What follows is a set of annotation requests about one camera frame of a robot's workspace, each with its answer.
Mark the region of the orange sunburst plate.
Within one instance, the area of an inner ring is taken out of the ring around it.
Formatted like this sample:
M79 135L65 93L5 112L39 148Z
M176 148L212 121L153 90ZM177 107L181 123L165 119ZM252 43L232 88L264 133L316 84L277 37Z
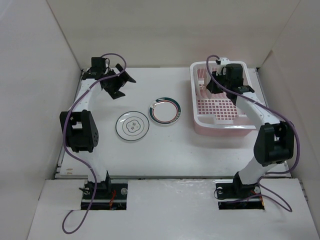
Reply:
M205 79L204 78L199 78L198 79L198 85L199 85L199 89L201 91L206 89L206 85L205 85Z

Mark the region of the white plate flower outline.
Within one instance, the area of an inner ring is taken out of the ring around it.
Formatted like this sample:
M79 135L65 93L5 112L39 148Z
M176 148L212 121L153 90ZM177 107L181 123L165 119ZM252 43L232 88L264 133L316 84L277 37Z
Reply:
M142 139L150 129L150 122L140 111L123 113L116 121L115 131L125 141L135 142Z

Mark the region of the green red rimmed plate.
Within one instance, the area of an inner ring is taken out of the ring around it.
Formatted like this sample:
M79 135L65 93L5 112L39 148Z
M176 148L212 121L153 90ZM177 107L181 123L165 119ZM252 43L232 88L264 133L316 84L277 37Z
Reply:
M173 98L160 97L154 100L148 109L153 122L162 126L169 126L177 122L181 116L180 104Z

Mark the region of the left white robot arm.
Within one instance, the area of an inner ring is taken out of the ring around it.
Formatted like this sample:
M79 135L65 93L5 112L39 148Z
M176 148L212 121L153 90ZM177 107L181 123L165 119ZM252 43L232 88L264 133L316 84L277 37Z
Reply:
M114 68L110 67L110 56L106 53L91 58L91 66L82 75L74 103L59 115L65 152L88 168L85 187L89 194L96 193L102 199L111 195L112 183L95 150L99 143L99 131L91 109L102 91L115 100L125 96L120 89L127 82L135 83L125 71L125 64L117 63Z

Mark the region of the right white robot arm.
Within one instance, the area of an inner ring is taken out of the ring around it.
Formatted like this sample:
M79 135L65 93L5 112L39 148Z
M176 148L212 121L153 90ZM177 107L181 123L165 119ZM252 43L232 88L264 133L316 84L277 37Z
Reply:
M244 69L239 63L228 63L209 72L206 89L211 94L225 93L227 98L254 124L258 135L253 158L231 183L218 183L217 197L245 199L252 196L261 178L274 166L293 157L295 134L290 124L275 116L258 99L254 89L244 84Z

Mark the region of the pink dish rack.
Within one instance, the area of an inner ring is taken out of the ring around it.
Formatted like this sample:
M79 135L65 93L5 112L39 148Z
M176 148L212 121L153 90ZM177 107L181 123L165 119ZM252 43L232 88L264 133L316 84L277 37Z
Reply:
M237 108L225 93L207 96L210 80L206 62L194 62L189 67L194 130L211 137L244 137L256 128L246 114ZM204 78L205 90L198 79Z

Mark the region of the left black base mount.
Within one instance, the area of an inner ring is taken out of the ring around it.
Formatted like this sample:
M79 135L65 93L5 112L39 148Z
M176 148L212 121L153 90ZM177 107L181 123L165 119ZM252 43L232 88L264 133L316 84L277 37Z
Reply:
M82 191L81 210L86 210L92 198L92 192L87 187L80 187ZM90 210L122 211L127 209L128 184L113 183L110 193L97 190Z

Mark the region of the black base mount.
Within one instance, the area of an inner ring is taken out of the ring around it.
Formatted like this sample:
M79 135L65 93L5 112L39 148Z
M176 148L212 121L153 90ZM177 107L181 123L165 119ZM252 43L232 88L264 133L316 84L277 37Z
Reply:
M92 192L87 187L80 187L82 191L81 210L86 210L92 198ZM113 183L110 193L97 190L90 210L122 211L127 209L128 184Z
M214 196L219 210L264 210L261 189L257 184L236 186L233 182L216 182Z

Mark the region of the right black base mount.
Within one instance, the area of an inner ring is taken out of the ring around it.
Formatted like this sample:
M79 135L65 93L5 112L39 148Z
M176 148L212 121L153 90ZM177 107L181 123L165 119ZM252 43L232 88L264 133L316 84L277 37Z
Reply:
M264 210L261 189L257 184L236 186L233 182L216 182L214 196L219 210Z

